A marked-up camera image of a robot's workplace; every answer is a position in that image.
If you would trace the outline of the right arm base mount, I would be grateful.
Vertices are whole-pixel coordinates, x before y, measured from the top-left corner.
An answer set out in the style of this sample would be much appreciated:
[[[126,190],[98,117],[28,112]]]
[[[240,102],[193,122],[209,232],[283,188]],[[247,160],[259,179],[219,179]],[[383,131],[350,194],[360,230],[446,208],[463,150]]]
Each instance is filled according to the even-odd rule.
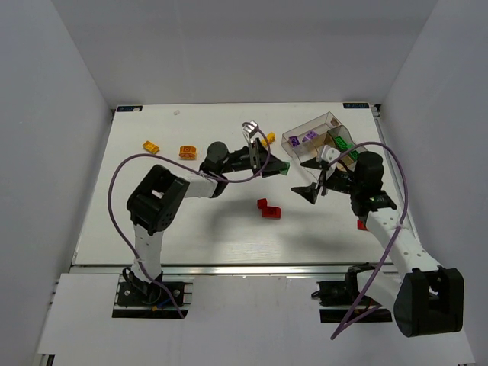
[[[369,263],[349,267],[344,279],[340,281],[319,281],[318,290],[310,296],[313,300],[318,300],[320,309],[319,316],[322,324],[339,324],[347,313],[348,308],[353,304],[359,294],[357,274],[364,271],[374,270],[374,266]],[[350,316],[350,320],[356,319],[361,314],[373,309],[379,304],[368,296],[363,297],[358,307]],[[359,323],[391,323],[392,316],[389,310],[380,308],[369,316],[359,320]]]

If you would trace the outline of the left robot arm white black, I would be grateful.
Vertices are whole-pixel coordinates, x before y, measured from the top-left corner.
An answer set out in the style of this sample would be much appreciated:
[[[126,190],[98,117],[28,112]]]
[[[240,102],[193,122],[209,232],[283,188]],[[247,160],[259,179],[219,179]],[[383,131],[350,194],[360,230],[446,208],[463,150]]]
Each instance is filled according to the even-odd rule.
[[[270,154],[259,140],[234,152],[223,142],[211,143],[197,174],[187,178],[154,165],[127,201],[137,252],[130,275],[148,284],[161,278],[162,237],[184,199],[219,197],[229,172],[250,171],[267,178],[284,175],[288,169],[289,164]]]

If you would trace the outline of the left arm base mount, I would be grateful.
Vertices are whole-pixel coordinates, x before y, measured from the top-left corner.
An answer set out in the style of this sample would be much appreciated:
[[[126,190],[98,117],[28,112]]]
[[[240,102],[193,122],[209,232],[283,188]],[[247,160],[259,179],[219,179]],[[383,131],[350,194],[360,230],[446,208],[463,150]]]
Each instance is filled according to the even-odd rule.
[[[116,289],[115,319],[184,319],[192,302],[193,283],[163,281],[171,295],[157,284],[136,277],[124,268]]]

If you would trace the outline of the purple rounded lego brick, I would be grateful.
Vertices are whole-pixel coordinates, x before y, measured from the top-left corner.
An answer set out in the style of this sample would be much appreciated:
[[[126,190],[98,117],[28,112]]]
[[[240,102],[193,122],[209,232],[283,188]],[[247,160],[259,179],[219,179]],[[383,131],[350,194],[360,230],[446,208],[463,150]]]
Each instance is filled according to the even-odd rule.
[[[302,139],[302,142],[305,143],[305,142],[310,142],[312,140],[314,140],[315,138],[317,138],[319,136],[319,134],[314,131],[314,130],[310,130],[308,131],[304,136],[303,136],[303,139]]]

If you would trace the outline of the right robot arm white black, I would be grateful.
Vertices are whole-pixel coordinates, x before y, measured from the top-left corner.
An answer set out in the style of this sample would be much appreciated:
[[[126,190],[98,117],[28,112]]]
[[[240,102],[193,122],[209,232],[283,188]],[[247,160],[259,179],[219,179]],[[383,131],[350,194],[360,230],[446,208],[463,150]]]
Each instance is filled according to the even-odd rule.
[[[339,151],[325,148],[321,156],[302,162],[304,168],[317,169],[319,179],[293,191],[310,203],[328,191],[347,194],[354,215],[387,250],[400,276],[395,280],[381,274],[380,265],[351,266],[339,290],[321,290],[321,304],[328,306],[344,297],[359,305],[370,303],[364,313],[386,308],[406,337],[459,332],[463,326],[464,279],[456,268],[445,268],[425,251],[402,222],[402,214],[383,189],[382,157],[364,151],[355,167],[344,167]]]

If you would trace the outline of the green lego plate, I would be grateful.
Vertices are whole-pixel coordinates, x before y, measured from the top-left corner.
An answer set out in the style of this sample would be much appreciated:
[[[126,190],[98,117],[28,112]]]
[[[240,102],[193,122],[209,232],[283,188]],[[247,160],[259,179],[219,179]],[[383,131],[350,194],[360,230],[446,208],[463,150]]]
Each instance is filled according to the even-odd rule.
[[[344,151],[347,151],[348,149],[352,148],[353,145],[350,144],[350,143],[347,143],[342,137],[340,136],[336,136],[334,138],[334,142],[335,142],[335,145],[336,145],[336,148],[340,151],[340,152],[344,152]]]

